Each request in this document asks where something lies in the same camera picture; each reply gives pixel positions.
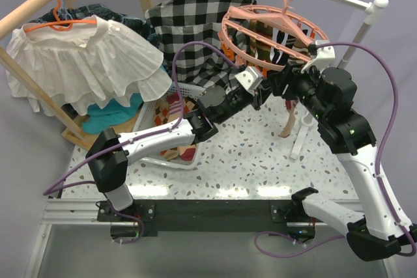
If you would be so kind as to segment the pink round clip hanger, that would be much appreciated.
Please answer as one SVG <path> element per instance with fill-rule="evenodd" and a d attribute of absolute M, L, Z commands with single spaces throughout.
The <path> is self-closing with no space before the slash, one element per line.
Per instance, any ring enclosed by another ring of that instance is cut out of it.
<path fill-rule="evenodd" d="M 226 56 L 239 66 L 256 67 L 265 77 L 289 62 L 309 63 L 313 59 L 309 45 L 329 38 L 313 22 L 291 12 L 291 1 L 283 0 L 281 8 L 229 7 L 218 33 Z"/>

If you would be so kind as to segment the argyle orange brown sock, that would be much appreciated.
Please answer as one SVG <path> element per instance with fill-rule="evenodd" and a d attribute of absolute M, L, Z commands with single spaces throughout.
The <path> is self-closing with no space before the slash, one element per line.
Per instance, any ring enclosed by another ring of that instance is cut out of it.
<path fill-rule="evenodd" d="M 154 117 L 152 119 L 154 126 L 167 124 L 169 116 L 169 104 L 158 100 L 154 108 Z"/>

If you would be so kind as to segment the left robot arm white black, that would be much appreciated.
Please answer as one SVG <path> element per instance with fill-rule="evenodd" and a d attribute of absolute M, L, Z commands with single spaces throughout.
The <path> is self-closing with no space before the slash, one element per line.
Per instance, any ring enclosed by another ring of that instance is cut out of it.
<path fill-rule="evenodd" d="M 217 125 L 249 105 L 259 109 L 271 93 L 265 78 L 251 82 L 238 79 L 230 92 L 222 87 L 207 88 L 193 111 L 182 119 L 137 133 L 117 135 L 110 130 L 100 134 L 86 155 L 98 191 L 105 195 L 112 213 L 121 221 L 134 216 L 133 197 L 126 185 L 129 165 L 168 150 L 204 142 L 218 133 Z"/>

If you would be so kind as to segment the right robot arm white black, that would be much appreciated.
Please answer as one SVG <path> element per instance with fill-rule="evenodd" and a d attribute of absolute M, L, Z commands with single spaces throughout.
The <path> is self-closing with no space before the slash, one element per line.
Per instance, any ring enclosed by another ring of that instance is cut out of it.
<path fill-rule="evenodd" d="M 345 168 L 362 205 L 355 212 L 305 188 L 292 195 L 297 221 L 315 217 L 343 235 L 363 261 L 416 255 L 416 224 L 402 211 L 381 166 L 381 144 L 367 119 L 352 109 L 357 86 L 344 69 L 302 71 L 288 64 L 266 75 L 274 96 L 298 100 L 318 122 L 321 139 Z"/>

